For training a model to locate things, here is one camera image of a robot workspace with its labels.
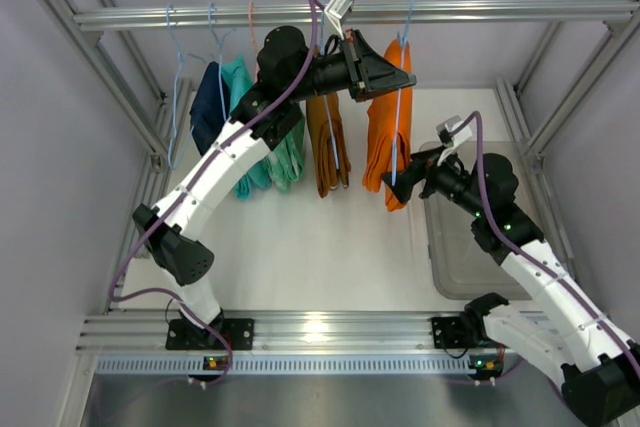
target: green cloth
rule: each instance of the green cloth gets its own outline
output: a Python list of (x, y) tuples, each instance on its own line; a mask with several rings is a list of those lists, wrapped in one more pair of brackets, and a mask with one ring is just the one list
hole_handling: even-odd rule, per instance
[(283, 192), (289, 192), (291, 182), (304, 172), (304, 124), (304, 119), (300, 120), (265, 159), (269, 177)]
[[(238, 105), (238, 102), (240, 102), (242, 96), (246, 94), (253, 85), (242, 54), (239, 54), (235, 60), (227, 62), (222, 66), (222, 78), (231, 89), (231, 108), (229, 112), (232, 112)], [(238, 181), (234, 190), (239, 199), (248, 199), (251, 197), (252, 184), (255, 184), (261, 189), (271, 187), (271, 177), (267, 173), (267, 164), (265, 160), (258, 161)]]

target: white tabletop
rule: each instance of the white tabletop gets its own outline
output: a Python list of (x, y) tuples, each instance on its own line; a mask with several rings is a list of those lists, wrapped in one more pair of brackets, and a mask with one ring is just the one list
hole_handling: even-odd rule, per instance
[[(492, 89), (415, 90), (413, 99), (413, 151), (437, 140), (436, 125), (473, 110), (483, 116), (485, 140), (509, 140)], [(374, 194), (362, 186), (368, 107), (340, 96), (352, 165), (348, 189), (320, 199), (308, 147), (304, 176), (288, 194), (272, 187), (241, 201), (230, 193), (216, 209), (199, 240), (216, 256), (208, 277), (224, 309), (448, 311), (464, 306), (466, 301), (443, 297), (433, 284), (423, 201), (416, 195), (406, 208), (389, 213), (384, 190)], [(184, 137), (184, 158), (169, 189), (199, 159), (193, 140)], [(123, 292), (152, 286), (168, 286), (162, 269), (152, 259), (134, 260)], [(151, 294), (122, 307), (157, 309), (166, 303), (166, 296)], [(532, 302), (513, 304), (538, 310)]]

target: orange cloth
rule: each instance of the orange cloth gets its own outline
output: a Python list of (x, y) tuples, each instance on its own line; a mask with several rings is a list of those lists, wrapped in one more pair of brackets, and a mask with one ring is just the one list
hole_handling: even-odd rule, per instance
[(336, 148), (338, 150), (338, 162), (340, 168), (336, 169), (336, 161), (329, 129), (329, 117), (322, 96), (307, 100), (307, 126), (311, 137), (311, 149), (316, 170), (316, 185), (320, 197), (326, 197), (330, 189), (338, 186), (338, 180), (342, 186), (349, 186), (349, 172), (351, 164), (347, 155), (347, 146), (344, 140), (342, 117), (340, 116), (338, 94), (335, 92), (326, 96), (327, 106), (331, 114), (331, 127), (336, 136)]
[[(394, 65), (411, 71), (411, 49), (409, 44), (405, 48), (404, 64), (402, 61), (402, 45), (395, 39), (387, 51), (384, 58)], [(381, 97), (373, 99), (369, 107), (369, 133), (367, 136), (367, 169), (362, 178), (362, 185), (367, 190), (378, 192), (382, 183), (381, 176), (392, 169), (392, 149), (393, 136), (396, 127), (396, 108), (398, 105), (398, 95), (400, 95), (400, 121), (398, 122), (398, 161), (397, 171), (407, 168), (409, 156), (411, 155), (411, 113), (413, 106), (413, 89), (407, 87), (401, 92), (395, 91)], [(405, 204), (401, 204), (391, 190), (386, 187), (385, 204), (389, 212), (401, 209)]]

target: clothing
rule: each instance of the clothing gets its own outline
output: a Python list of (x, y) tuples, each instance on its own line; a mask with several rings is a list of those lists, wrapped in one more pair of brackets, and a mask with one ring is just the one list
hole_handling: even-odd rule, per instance
[(267, 172), (278, 189), (289, 192), (291, 182), (302, 177), (304, 156), (304, 119), (301, 119), (266, 158)]
[[(400, 65), (402, 63), (402, 46), (397, 39), (391, 42), (384, 54), (384, 58), (398, 67), (411, 71), (411, 49), (408, 43), (405, 47), (403, 65)], [(367, 169), (365, 170), (362, 184), (372, 192), (380, 190), (382, 174), (390, 172), (393, 168), (392, 145), (395, 134), (398, 95), (400, 95), (400, 119), (397, 138), (397, 172), (404, 170), (409, 164), (413, 105), (413, 89), (411, 87), (373, 99), (367, 112), (369, 114)], [(391, 189), (388, 187), (385, 187), (385, 189), (385, 204), (389, 212), (403, 208), (405, 204), (401, 204), (396, 199)]]
[[(231, 109), (236, 108), (242, 96), (253, 85), (251, 76), (247, 70), (242, 54), (238, 55), (235, 60), (222, 65), (222, 78), (224, 82), (231, 86)], [(234, 190), (239, 199), (248, 199), (251, 197), (252, 185), (255, 184), (261, 189), (271, 187), (271, 178), (267, 173), (266, 162), (258, 161), (248, 172), (238, 181)]]
[[(351, 163), (347, 155), (347, 146), (342, 128), (338, 94), (333, 92), (326, 96), (318, 96), (307, 100), (306, 112), (318, 194), (320, 197), (326, 197), (329, 190), (338, 186), (338, 181), (341, 181), (345, 188), (349, 186), (349, 172), (351, 171)], [(329, 117), (331, 117), (331, 127), (333, 128), (335, 146), (338, 151), (337, 168), (331, 129), (329, 128)]]
[(224, 115), (222, 113), (222, 101), (220, 99), (220, 84), (218, 82), (217, 62), (211, 62), (204, 72), (200, 87), (196, 93), (189, 115), (191, 116), (191, 128), (193, 141), (200, 155), (204, 155), (211, 144), (218, 138), (224, 125), (224, 117), (229, 115), (229, 88), (222, 82), (224, 98)]

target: navy blue cloth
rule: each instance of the navy blue cloth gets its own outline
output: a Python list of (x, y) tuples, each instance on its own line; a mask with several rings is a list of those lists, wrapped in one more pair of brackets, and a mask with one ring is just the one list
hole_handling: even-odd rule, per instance
[[(204, 72), (196, 98), (191, 105), (192, 136), (200, 155), (204, 155), (211, 144), (218, 138), (224, 125), (222, 115), (222, 102), (220, 99), (220, 84), (218, 70), (220, 65), (211, 62)], [(231, 95), (229, 88), (222, 80), (222, 93), (224, 96), (225, 115), (229, 116), (229, 104)]]

